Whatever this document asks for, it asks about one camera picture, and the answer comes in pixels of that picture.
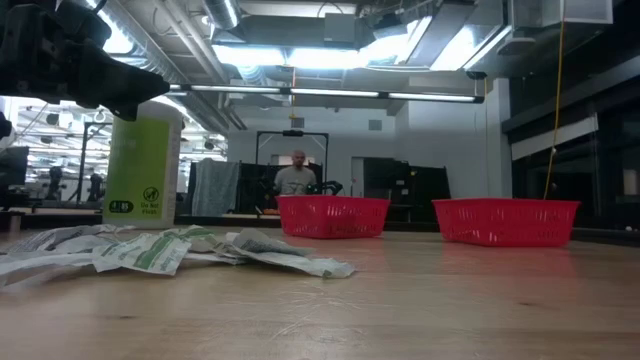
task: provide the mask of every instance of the white wall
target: white wall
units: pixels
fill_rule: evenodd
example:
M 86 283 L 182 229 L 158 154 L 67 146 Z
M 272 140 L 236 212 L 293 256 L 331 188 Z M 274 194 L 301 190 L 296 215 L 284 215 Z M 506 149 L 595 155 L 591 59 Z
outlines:
M 256 131 L 282 131 L 291 128 L 290 108 L 272 108 L 262 111 L 257 108 L 237 108 L 238 115 L 245 122 L 248 131 L 229 134 L 228 161 L 255 162 Z M 335 112 L 325 108 L 295 109 L 298 117 L 305 118 L 306 132 L 327 132 L 329 138 L 328 174 L 329 180 L 336 180 L 349 194 L 351 186 L 351 159 L 353 157 L 394 157 L 395 118 L 386 115 L 385 110 L 341 109 Z M 382 120 L 382 131 L 369 131 L 369 120 Z M 261 143 L 269 135 L 260 137 Z M 324 145 L 323 137 L 316 137 Z M 260 149 L 260 164 L 267 164 L 273 155 L 291 154 L 302 150 L 313 156 L 316 162 L 324 162 L 324 151 L 313 139 L 285 138 L 275 135 Z
M 446 167 L 454 198 L 510 197 L 510 148 L 500 128 L 505 109 L 507 80 L 496 80 L 483 104 L 409 102 L 397 116 L 395 156 Z

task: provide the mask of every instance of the gray shirt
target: gray shirt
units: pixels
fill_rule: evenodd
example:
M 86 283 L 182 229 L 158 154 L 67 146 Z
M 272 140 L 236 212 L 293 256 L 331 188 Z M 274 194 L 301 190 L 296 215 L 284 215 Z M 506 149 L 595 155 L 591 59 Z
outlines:
M 316 184 L 316 175 L 305 167 L 289 166 L 278 171 L 275 183 L 280 195 L 304 195 L 308 185 Z

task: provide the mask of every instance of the white bottle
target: white bottle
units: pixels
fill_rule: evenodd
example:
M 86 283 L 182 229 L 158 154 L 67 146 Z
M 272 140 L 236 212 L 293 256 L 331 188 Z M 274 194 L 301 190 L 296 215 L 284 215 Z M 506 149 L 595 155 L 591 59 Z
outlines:
M 136 121 L 114 117 L 105 224 L 173 225 L 182 120 L 177 109 L 153 101 L 140 104 Z

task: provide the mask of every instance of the basket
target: basket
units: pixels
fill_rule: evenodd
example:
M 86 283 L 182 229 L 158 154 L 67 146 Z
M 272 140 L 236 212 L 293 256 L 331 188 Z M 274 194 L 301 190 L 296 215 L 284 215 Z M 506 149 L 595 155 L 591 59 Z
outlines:
M 373 237 L 382 233 L 389 200 L 346 196 L 277 196 L 282 230 L 316 239 Z
M 484 246 L 563 246 L 579 202 L 520 199 L 434 200 L 447 240 Z

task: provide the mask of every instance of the table surface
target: table surface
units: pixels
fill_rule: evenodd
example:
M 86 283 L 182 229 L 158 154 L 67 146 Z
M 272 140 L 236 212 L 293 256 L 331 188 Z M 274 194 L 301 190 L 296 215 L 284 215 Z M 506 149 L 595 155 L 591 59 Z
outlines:
M 231 229 L 220 229 L 221 232 Z M 280 230 L 265 232 L 282 237 Z M 638 359 L 640 249 L 438 234 L 314 241 L 324 280 L 264 265 L 81 271 L 0 293 L 3 359 Z

